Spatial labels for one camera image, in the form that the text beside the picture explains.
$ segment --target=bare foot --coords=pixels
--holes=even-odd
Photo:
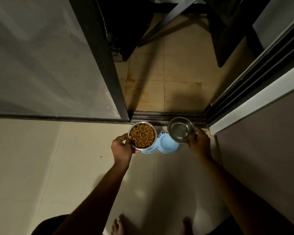
[[[194,235],[192,222],[188,217],[183,219],[183,227],[181,229],[180,235]]]
[[[111,235],[124,235],[124,228],[119,217],[113,222]]]

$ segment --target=glass panel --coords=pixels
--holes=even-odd
[[[0,114],[120,119],[68,0],[0,0]]]

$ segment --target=forearm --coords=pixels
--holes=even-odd
[[[212,181],[245,235],[294,234],[294,225],[213,160],[205,161]]]
[[[127,164],[114,164],[92,193],[68,216],[54,235],[101,235],[127,169]]]

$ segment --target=yellowish tile floor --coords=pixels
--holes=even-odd
[[[127,124],[0,119],[0,234],[26,235],[72,212],[113,165],[111,141]],[[212,138],[213,155],[220,160]],[[206,234],[229,214],[185,145],[133,156],[104,234],[123,213],[144,234],[179,234],[184,216]]]
[[[156,13],[149,30],[162,17]],[[253,60],[244,38],[218,67],[206,17],[179,15],[155,41],[116,67],[129,110],[199,113]]]

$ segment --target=bowl rim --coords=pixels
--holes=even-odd
[[[138,125],[138,124],[148,124],[148,125],[150,125],[150,126],[153,128],[154,132],[155,132],[155,138],[154,138],[153,143],[152,143],[150,146],[148,146],[148,147],[146,147],[146,148],[144,148],[144,149],[138,148],[138,147],[136,147],[135,145],[133,145],[132,143],[131,143],[131,145],[132,145],[133,148],[135,148],[135,149],[137,149],[137,150],[140,150],[140,151],[148,150],[148,149],[151,148],[151,147],[156,143],[156,141],[157,141],[157,136],[158,136],[158,135],[157,135],[157,130],[155,129],[155,127],[154,127],[151,123],[146,122],[146,121],[141,121],[141,122],[137,122],[137,123],[133,124],[133,125],[129,128],[128,137],[130,136],[130,132],[132,131],[132,129],[133,129],[136,125]]]
[[[169,126],[172,124],[172,121],[173,121],[173,120],[178,119],[178,118],[186,119],[188,122],[190,122],[191,125],[193,126],[194,132],[196,132],[196,130],[195,130],[195,125],[193,124],[192,121],[190,121],[188,118],[185,118],[185,117],[182,117],[182,116],[177,116],[177,117],[172,118],[172,119],[168,122],[168,125],[167,125],[168,134],[169,134],[170,137],[171,137],[175,142],[177,142],[177,143],[180,143],[180,144],[186,144],[186,143],[189,143],[189,141],[188,141],[188,142],[177,141],[174,137],[172,137],[172,134],[170,133]]]

